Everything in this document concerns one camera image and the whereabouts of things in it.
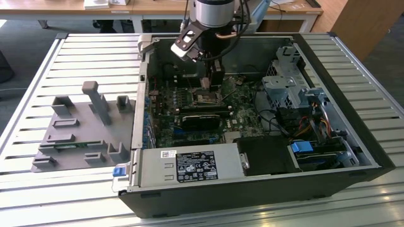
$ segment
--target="metal bracket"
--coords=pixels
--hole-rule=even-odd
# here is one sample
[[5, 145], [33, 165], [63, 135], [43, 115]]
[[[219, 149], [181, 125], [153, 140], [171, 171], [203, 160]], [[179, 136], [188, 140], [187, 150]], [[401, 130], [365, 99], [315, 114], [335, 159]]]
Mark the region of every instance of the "metal bracket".
[[137, 40], [139, 53], [148, 52], [153, 48], [152, 44], [153, 44], [152, 35], [140, 35]]

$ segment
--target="barcode sticker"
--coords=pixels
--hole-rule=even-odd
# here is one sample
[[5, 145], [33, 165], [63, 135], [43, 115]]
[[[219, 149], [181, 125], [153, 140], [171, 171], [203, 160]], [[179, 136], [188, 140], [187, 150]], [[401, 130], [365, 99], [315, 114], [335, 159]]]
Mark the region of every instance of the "barcode sticker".
[[176, 150], [163, 150], [161, 151], [161, 158], [176, 157], [176, 153], [177, 153]]

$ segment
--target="blue latch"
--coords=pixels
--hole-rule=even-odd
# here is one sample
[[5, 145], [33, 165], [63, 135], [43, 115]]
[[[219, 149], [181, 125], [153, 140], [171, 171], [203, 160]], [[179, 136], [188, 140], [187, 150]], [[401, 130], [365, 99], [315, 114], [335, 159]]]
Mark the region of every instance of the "blue latch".
[[112, 175], [113, 175], [113, 177], [125, 176], [127, 175], [127, 167], [125, 166], [115, 167]]
[[293, 153], [297, 152], [312, 152], [313, 147], [308, 141], [297, 141], [291, 145]]

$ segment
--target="aluminum extrusion table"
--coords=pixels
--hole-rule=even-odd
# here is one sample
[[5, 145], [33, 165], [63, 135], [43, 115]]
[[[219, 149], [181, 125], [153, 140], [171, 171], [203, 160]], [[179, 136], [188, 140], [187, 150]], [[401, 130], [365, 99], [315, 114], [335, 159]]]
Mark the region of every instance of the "aluminum extrusion table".
[[31, 173], [56, 95], [87, 102], [81, 84], [96, 80], [108, 100], [136, 98], [136, 34], [56, 39], [0, 138], [0, 225], [120, 226], [397, 226], [404, 219], [404, 112], [337, 38], [304, 35], [397, 168], [329, 198], [140, 219], [111, 190], [112, 167]]

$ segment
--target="wooden cabinet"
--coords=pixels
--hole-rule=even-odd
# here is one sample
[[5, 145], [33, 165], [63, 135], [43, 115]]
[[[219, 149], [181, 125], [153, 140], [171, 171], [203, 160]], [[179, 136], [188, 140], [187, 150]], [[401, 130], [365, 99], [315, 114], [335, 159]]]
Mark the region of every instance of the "wooden cabinet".
[[404, 0], [317, 0], [324, 13], [312, 32], [332, 31], [364, 60], [404, 12]]

